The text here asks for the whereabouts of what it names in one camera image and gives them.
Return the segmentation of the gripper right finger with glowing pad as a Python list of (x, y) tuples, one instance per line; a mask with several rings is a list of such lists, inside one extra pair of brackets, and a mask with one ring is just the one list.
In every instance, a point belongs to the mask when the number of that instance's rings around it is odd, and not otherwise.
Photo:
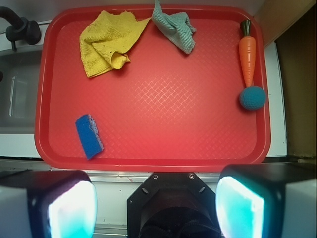
[(226, 166), (216, 187), (226, 238), (315, 238), (317, 168), (309, 163)]

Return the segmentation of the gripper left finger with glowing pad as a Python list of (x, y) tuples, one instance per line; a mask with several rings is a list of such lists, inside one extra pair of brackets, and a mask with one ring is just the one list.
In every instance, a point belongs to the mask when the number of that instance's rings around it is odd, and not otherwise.
[(72, 171), (2, 171), (2, 238), (91, 238), (97, 194), (88, 174)]

